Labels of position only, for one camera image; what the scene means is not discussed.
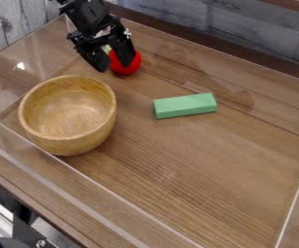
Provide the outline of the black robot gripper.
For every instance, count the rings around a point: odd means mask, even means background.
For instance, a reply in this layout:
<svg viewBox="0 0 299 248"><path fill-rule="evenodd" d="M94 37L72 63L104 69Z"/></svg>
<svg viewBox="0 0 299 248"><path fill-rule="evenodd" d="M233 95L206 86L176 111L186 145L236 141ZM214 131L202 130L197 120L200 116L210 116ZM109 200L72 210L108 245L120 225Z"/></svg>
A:
<svg viewBox="0 0 299 248"><path fill-rule="evenodd" d="M73 48L86 63L100 72L106 71L108 56L128 67L134 59L130 33L120 17L112 15L104 0L56 0L74 30L66 34ZM110 51L106 56L105 46Z"/></svg>

